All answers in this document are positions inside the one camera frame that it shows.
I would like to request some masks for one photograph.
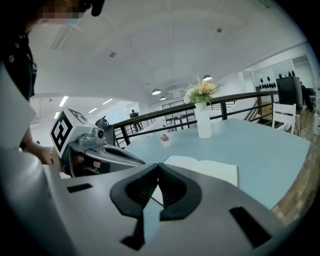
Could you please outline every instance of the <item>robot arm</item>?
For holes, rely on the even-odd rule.
[[[54,123],[50,137],[64,173],[72,177],[121,171],[145,164],[129,152],[106,143],[104,130],[88,121],[80,112],[64,108]],[[73,166],[75,155],[83,164]],[[96,168],[94,161],[100,162]]]

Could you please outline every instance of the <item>wooden floor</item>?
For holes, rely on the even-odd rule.
[[[300,136],[311,142],[304,164],[283,198],[272,212],[287,226],[299,219],[312,204],[320,184],[320,136],[313,133],[314,113],[301,113]]]

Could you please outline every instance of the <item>white vase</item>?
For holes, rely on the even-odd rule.
[[[212,136],[211,131],[211,122],[210,122],[210,116],[207,112],[207,103],[206,102],[200,102],[195,103],[195,118],[196,118],[196,126],[198,128],[198,134],[199,138],[201,139],[207,139]]]

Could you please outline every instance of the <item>ceiling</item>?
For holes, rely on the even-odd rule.
[[[155,88],[218,81],[305,40],[280,8],[257,0],[106,0],[99,17],[30,34],[36,94],[147,104],[159,100]]]
[[[35,96],[30,99],[30,105],[36,112],[34,123],[46,124],[54,121],[56,112],[61,112],[64,107],[76,110],[83,114],[85,117],[95,117],[99,112],[107,110],[114,105],[117,105],[118,100],[112,100],[104,105],[105,101],[109,98],[94,98],[94,97],[68,97],[63,107],[59,107],[59,104],[63,96],[53,97],[39,97]]]

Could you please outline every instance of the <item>wooden handrail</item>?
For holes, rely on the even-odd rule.
[[[277,91],[268,91],[268,92],[248,92],[248,93],[240,93],[240,94],[233,94],[233,95],[228,95],[228,96],[221,96],[221,97],[215,97],[212,99],[211,102],[208,102],[207,105],[210,104],[218,104],[218,103],[225,103],[225,102],[231,102],[231,101],[237,101],[237,100],[243,100],[243,99],[249,99],[249,98],[255,98],[255,97],[263,97],[263,96],[270,96],[270,95],[277,95]],[[158,110],[155,112],[139,115],[134,118],[130,118],[118,123],[115,123],[113,125],[114,128],[119,128],[122,126],[127,126],[136,122],[141,122],[144,120],[148,120],[151,118],[157,118],[169,114],[173,114],[176,112],[181,112],[181,111],[187,111],[187,110],[192,110],[195,109],[196,106],[193,103],[189,104],[182,104],[178,106],[173,106],[170,108]]]

